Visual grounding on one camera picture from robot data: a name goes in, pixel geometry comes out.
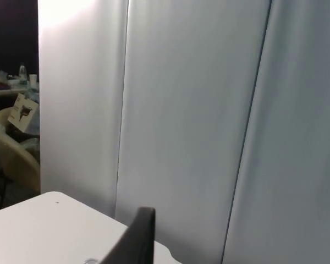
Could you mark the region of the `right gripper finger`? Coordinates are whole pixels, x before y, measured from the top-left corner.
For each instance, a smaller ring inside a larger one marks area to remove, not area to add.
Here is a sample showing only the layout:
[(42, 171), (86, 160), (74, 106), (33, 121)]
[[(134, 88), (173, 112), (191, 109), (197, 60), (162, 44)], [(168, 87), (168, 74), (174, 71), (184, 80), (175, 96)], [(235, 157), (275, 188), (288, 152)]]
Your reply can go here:
[(153, 264), (156, 210), (139, 207), (130, 226), (100, 263)]

